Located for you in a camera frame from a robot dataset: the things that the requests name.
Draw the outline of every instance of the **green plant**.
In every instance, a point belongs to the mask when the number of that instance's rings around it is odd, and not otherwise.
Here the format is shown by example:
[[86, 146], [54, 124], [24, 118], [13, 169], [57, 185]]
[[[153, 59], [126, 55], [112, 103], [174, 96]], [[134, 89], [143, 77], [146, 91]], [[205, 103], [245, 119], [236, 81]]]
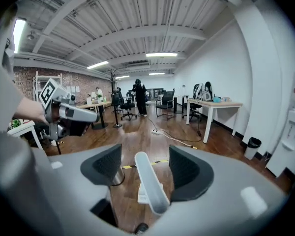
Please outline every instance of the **green plant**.
[[20, 122], [20, 120], [19, 119], [15, 119], [15, 120], [13, 120], [12, 121], [12, 128], [16, 128], [16, 127], [18, 127], [18, 126], [20, 126], [21, 125], [21, 122]]

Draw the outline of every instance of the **floor tape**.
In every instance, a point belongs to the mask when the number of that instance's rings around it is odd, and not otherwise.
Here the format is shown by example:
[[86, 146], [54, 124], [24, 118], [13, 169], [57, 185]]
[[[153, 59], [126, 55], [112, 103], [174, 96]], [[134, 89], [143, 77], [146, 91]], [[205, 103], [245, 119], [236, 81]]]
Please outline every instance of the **floor tape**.
[[[158, 163], [168, 163], [169, 160], [159, 160], [159, 161], [156, 161], [156, 162], [152, 162], [151, 165], [156, 165]], [[127, 166], [122, 166], [123, 169], [131, 169], [131, 168], [136, 168], [137, 166], [135, 165], [127, 165]]]

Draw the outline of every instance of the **black shoe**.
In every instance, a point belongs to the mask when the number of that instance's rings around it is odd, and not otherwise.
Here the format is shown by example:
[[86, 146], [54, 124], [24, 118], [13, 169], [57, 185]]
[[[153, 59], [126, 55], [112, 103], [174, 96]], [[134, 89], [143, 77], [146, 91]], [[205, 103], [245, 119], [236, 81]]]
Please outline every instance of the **black shoe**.
[[136, 230], [134, 231], [135, 235], [141, 235], [144, 234], [148, 230], [148, 225], [145, 223], [140, 223]]

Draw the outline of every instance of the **white cable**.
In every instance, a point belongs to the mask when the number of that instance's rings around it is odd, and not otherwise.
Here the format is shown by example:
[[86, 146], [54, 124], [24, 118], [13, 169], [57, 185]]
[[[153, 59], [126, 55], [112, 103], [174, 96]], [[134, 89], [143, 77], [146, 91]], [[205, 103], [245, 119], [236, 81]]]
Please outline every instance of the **white cable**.
[[177, 140], [177, 139], [174, 139], [174, 138], [172, 138], [172, 137], [169, 137], [169, 136], [167, 136], [167, 135], [165, 135], [165, 134], [163, 134], [163, 133], [160, 133], [160, 135], [166, 136], [166, 137], [169, 138], [169, 139], [172, 139], [172, 140], [175, 140], [175, 141], [180, 142], [180, 143], [182, 143], [182, 144], [185, 144], [185, 145], [188, 146], [188, 147], [192, 147], [192, 146], [189, 145], [189, 144], [183, 143], [182, 141]]

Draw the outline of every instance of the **fluorescent light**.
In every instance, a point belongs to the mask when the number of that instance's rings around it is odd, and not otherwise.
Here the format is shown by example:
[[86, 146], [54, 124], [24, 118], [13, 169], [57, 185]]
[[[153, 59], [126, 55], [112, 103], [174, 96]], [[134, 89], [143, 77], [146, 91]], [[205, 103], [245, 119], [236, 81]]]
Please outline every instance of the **fluorescent light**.
[[165, 73], [149, 73], [149, 75], [164, 75]]
[[176, 57], [178, 53], [147, 53], [147, 57]]
[[17, 19], [13, 30], [13, 40], [15, 45], [14, 53], [18, 53], [22, 32], [25, 26], [25, 20]]
[[101, 65], [106, 65], [106, 64], [108, 64], [108, 61], [103, 61], [103, 62], [94, 64], [94, 65], [91, 65], [91, 66], [87, 67], [87, 69], [92, 69], [92, 68], [95, 68], [95, 67], [98, 67], [98, 66], [101, 66]]
[[120, 76], [120, 77], [116, 77], [116, 79], [122, 79], [122, 78], [128, 78], [130, 77], [129, 75], [126, 75], [126, 76]]

